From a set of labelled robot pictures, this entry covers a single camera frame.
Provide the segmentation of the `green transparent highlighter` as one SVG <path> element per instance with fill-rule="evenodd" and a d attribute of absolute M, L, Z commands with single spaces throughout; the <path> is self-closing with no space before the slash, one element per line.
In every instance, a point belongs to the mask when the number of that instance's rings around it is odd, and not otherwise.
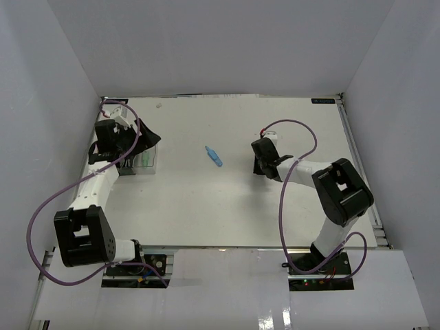
<path fill-rule="evenodd" d="M 149 166 L 149 152 L 145 151 L 140 155 L 140 166 L 146 168 Z"/>

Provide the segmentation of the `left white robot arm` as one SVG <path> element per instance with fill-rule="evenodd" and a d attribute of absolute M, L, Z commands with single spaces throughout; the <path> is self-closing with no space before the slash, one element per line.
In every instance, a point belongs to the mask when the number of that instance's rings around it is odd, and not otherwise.
<path fill-rule="evenodd" d="M 97 140 L 89 148 L 87 173 L 93 177 L 80 184 L 70 207 L 54 216 L 58 247 L 64 266 L 121 262 L 130 274 L 139 274 L 145 257 L 137 241 L 120 240 L 113 235 L 105 216 L 111 188 L 127 160 L 156 146 L 161 137 L 141 120 L 137 127 L 114 119 L 95 125 Z"/>

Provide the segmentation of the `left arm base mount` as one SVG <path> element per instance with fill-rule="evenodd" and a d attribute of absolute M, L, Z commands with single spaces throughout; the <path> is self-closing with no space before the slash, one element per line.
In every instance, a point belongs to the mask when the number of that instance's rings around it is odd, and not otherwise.
<path fill-rule="evenodd" d="M 104 271 L 101 287 L 119 289 L 166 289 L 170 282 L 167 255 L 145 254 L 133 262 L 144 265 L 118 265 Z"/>

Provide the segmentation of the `blue transparent highlighter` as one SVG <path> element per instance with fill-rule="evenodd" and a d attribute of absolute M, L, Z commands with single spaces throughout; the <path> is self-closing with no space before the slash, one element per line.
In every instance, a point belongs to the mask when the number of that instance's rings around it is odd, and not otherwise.
<path fill-rule="evenodd" d="M 206 152 L 208 157 L 218 166 L 218 167 L 222 167 L 223 166 L 223 162 L 221 161 L 220 157 L 217 155 L 217 153 L 211 149 L 208 146 L 205 146 Z"/>

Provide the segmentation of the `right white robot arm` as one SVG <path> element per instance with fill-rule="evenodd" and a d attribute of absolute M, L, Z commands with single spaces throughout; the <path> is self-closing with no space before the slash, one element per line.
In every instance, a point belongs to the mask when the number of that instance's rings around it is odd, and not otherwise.
<path fill-rule="evenodd" d="M 282 183 L 278 207 L 278 229 L 288 266 L 298 274 L 326 274 L 336 264 L 354 223 L 373 205 L 374 198 L 354 165 L 340 158 L 334 162 L 311 162 L 304 157 L 279 155 L 273 139 L 262 137 L 251 143 L 254 173 Z M 316 190 L 325 219 L 321 231 L 310 246 L 311 268 L 294 264 L 287 251 L 283 232 L 283 211 L 288 183 Z"/>

